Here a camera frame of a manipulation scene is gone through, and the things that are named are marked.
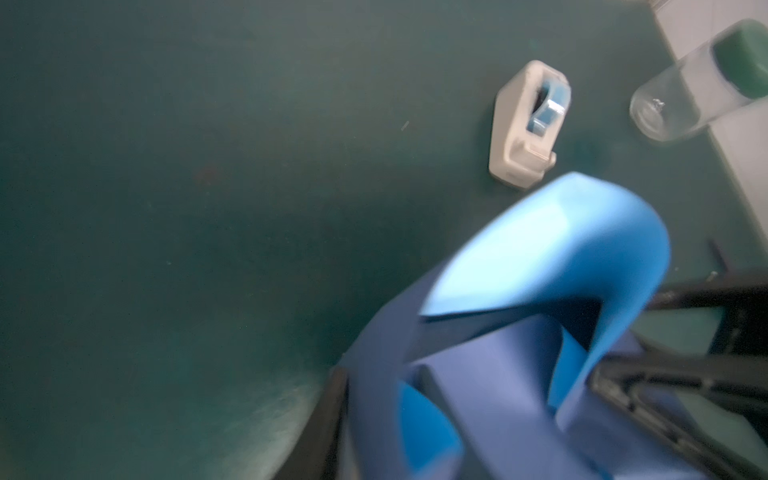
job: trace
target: jar lid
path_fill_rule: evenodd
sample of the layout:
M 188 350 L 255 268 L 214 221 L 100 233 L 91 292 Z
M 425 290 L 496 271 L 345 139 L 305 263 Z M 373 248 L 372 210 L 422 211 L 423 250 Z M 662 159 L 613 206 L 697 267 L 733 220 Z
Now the jar lid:
M 747 98 L 768 95 L 768 28 L 757 20 L 736 23 L 715 41 L 720 73 Z

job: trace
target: white tape dispenser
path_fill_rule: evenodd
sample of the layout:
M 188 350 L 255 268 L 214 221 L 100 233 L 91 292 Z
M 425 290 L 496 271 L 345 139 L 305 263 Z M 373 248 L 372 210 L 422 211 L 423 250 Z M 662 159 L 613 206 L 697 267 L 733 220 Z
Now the white tape dispenser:
M 520 188 L 541 181 L 554 166 L 554 140 L 571 104 L 571 86 L 559 71 L 534 60 L 496 95 L 488 169 Z

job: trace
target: clear plastic jar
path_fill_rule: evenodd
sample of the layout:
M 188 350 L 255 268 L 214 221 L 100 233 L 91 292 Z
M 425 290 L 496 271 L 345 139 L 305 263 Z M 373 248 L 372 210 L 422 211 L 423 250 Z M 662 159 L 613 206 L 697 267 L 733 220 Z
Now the clear plastic jar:
M 768 28 L 744 20 L 638 88 L 630 116 L 648 137 L 672 141 L 767 95 Z

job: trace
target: green table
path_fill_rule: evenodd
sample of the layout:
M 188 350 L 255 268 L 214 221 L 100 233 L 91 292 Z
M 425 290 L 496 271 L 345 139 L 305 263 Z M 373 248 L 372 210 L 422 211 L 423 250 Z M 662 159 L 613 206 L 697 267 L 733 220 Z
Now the green table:
M 765 255 L 706 136 L 627 103 L 670 58 L 643 2 L 0 2 L 0 473 L 264 478 L 370 316 L 521 193 L 495 93 L 538 58 L 574 100 L 547 176 Z

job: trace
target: bottle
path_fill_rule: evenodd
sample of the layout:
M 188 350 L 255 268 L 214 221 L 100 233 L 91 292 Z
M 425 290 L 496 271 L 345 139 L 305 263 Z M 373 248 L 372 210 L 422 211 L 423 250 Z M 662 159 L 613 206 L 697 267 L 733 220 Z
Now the bottle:
M 750 19 L 638 88 L 629 113 L 648 137 L 672 141 L 767 95 L 768 28 Z

